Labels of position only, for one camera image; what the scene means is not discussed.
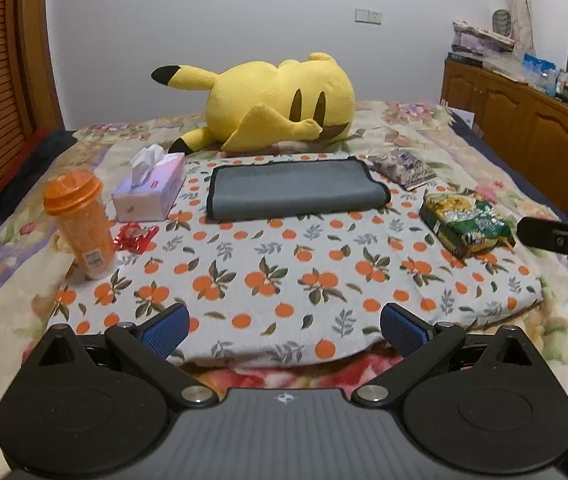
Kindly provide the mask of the orange print white cloth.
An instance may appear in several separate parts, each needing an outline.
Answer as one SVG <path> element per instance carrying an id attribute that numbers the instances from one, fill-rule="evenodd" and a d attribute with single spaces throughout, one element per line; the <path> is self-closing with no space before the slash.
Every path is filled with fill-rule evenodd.
<path id="1" fill-rule="evenodd" d="M 69 272 L 52 321 L 80 335 L 143 322 L 185 304 L 178 357 L 244 367 L 352 356 L 377 341 L 380 309 L 482 328 L 538 304 L 539 279 L 509 247 L 460 260 L 422 222 L 421 192 L 389 185 L 377 210 L 212 222 L 214 162 L 190 162 L 168 219 L 142 255 L 124 252 L 108 278 Z"/>

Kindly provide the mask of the beige curtain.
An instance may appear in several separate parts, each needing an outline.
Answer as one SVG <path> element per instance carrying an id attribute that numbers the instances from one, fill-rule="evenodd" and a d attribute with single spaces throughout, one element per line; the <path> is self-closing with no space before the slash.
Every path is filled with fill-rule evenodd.
<path id="1" fill-rule="evenodd" d="M 521 56 L 534 55 L 534 28 L 530 10 L 530 0 L 508 0 L 512 18 L 512 37 L 514 51 Z"/>

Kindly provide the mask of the blue white box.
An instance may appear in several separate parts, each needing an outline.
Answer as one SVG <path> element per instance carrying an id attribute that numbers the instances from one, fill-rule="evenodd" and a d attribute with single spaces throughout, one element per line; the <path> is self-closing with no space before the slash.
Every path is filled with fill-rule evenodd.
<path id="1" fill-rule="evenodd" d="M 556 65 L 553 62 L 537 58 L 529 53 L 524 54 L 522 66 L 527 84 L 535 87 L 543 87 L 549 73 L 556 70 Z"/>

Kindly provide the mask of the floral bed blanket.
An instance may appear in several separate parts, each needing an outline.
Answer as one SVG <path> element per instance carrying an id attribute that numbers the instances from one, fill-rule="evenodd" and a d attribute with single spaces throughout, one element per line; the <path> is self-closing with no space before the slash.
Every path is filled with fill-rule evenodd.
<path id="1" fill-rule="evenodd" d="M 0 396 L 43 334 L 63 276 L 74 272 L 67 244 L 42 209 L 45 183 L 82 165 L 95 169 L 103 180 L 112 180 L 137 148 L 168 143 L 198 123 L 194 115 L 170 116 L 51 133 L 20 166 L 0 197 Z M 448 185 L 478 188 L 498 202 L 509 219 L 556 215 L 546 196 L 500 159 L 477 128 L 467 125 L 453 108 L 363 102 L 354 133 L 334 150 L 372 154 L 401 145 L 418 148 Z M 516 315 L 515 323 L 568 392 L 568 260 L 537 249 L 524 250 L 522 256 L 542 275 L 543 300 Z M 0 452 L 0 478 L 6 472 Z"/>

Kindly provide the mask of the purple and grey microfibre towel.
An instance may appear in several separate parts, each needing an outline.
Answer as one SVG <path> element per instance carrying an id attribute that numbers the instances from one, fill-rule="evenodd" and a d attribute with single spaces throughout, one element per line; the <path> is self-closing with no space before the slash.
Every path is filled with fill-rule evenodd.
<path id="1" fill-rule="evenodd" d="M 377 209 L 390 201 L 359 159 L 221 166 L 211 175 L 207 218 L 217 222 Z"/>

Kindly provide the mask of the green yellow snack bag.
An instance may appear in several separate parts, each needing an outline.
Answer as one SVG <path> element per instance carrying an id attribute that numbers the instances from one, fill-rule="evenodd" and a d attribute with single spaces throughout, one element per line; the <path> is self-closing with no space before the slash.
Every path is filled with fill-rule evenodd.
<path id="1" fill-rule="evenodd" d="M 472 190 L 426 193 L 420 217 L 458 259 L 490 252 L 498 246 L 515 246 L 511 227 L 489 200 Z"/>

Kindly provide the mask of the yellow Pikachu plush toy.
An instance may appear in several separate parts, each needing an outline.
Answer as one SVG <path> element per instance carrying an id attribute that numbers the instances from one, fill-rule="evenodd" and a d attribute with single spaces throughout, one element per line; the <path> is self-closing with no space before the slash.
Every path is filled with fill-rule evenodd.
<path id="1" fill-rule="evenodd" d="M 214 73 L 189 65 L 164 65 L 152 79 L 163 86 L 206 91 L 206 125 L 182 133 L 171 153 L 189 155 L 217 144 L 228 153 L 266 150 L 285 141 L 327 143 L 346 136 L 356 96 L 331 55 L 278 65 L 252 61 Z"/>

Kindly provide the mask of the stack of folded papers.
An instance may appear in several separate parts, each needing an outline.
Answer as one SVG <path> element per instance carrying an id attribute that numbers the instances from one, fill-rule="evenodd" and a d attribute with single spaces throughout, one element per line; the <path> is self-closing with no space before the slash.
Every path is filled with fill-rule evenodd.
<path id="1" fill-rule="evenodd" d="M 483 56 L 487 52 L 511 54 L 515 41 L 491 30 L 477 28 L 466 21 L 453 21 L 451 51 Z"/>

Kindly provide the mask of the purple snack packet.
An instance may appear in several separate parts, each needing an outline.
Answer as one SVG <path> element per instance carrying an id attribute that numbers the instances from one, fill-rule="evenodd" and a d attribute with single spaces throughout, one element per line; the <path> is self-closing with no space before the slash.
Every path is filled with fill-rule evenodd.
<path id="1" fill-rule="evenodd" d="M 369 155 L 366 160 L 375 171 L 398 184 L 405 191 L 414 191 L 436 179 L 435 171 L 426 162 L 402 148 Z"/>

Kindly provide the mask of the pastel tissue box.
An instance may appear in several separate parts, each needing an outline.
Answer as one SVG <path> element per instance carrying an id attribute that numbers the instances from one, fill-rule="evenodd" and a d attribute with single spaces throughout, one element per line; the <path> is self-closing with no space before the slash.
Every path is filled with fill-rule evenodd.
<path id="1" fill-rule="evenodd" d="M 167 219 L 185 178 L 185 154 L 168 153 L 158 144 L 142 148 L 112 193 L 119 222 Z"/>

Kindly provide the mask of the red candy wrapper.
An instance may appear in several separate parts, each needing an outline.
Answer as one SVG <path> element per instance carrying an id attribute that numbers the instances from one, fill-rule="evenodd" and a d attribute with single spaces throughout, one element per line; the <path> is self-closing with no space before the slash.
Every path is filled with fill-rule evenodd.
<path id="1" fill-rule="evenodd" d="M 159 232 L 158 226 L 141 226 L 138 222 L 124 224 L 114 238 L 114 244 L 120 252 L 142 254 Z"/>

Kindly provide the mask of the white wall socket plate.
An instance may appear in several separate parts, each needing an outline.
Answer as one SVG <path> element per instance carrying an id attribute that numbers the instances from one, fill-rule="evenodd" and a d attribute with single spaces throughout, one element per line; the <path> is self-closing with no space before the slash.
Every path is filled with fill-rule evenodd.
<path id="1" fill-rule="evenodd" d="M 383 13 L 369 9 L 354 9 L 354 21 L 356 23 L 380 25 L 383 23 Z"/>

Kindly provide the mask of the orange plastic bottle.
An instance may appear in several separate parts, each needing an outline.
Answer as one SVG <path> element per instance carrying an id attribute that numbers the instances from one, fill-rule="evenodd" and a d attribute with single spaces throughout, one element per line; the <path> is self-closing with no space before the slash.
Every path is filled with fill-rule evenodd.
<path id="1" fill-rule="evenodd" d="M 43 192 L 45 212 L 91 280 L 109 274 L 116 259 L 102 191 L 102 181 L 91 169 L 76 168 L 50 181 Z"/>

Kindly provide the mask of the green hand fan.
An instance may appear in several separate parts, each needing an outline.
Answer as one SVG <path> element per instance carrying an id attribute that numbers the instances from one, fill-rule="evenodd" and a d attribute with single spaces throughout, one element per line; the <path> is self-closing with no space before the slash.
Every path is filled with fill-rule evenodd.
<path id="1" fill-rule="evenodd" d="M 512 18 L 511 13 L 505 9 L 495 10 L 491 18 L 492 31 L 495 34 L 505 37 L 512 36 Z"/>

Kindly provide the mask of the wooden sideboard cabinet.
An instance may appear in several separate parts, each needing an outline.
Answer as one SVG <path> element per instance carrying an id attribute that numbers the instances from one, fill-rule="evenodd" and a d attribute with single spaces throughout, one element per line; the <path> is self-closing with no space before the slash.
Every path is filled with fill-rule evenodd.
<path id="1" fill-rule="evenodd" d="M 568 210 L 568 105 L 484 68 L 448 58 L 441 97 L 475 114 L 501 160 Z"/>

